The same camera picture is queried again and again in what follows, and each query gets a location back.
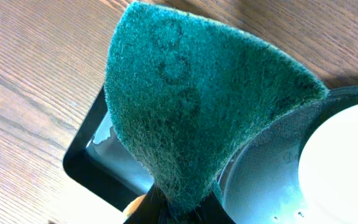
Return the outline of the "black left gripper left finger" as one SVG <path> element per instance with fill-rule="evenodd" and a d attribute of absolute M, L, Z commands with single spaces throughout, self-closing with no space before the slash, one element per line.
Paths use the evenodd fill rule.
<path fill-rule="evenodd" d="M 153 185 L 134 213 L 124 224 L 166 224 L 167 200 L 164 193 Z"/>

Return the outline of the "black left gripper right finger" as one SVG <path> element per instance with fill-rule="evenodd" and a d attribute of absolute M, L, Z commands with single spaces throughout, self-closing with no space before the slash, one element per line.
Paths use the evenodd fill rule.
<path fill-rule="evenodd" d="M 195 208 L 194 220 L 197 224 L 235 224 L 213 192 Z"/>

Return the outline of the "pale green plate front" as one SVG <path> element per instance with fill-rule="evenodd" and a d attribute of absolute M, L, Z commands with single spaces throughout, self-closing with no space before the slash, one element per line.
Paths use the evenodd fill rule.
<path fill-rule="evenodd" d="M 358 223 L 358 105 L 325 121 L 298 167 L 306 223 Z"/>

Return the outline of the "green scouring pad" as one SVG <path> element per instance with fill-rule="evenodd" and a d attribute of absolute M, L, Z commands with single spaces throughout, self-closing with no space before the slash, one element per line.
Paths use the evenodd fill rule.
<path fill-rule="evenodd" d="M 328 94 L 301 63 L 250 33 L 137 1 L 114 31 L 104 91 L 118 139 L 181 223 L 235 152 Z"/>

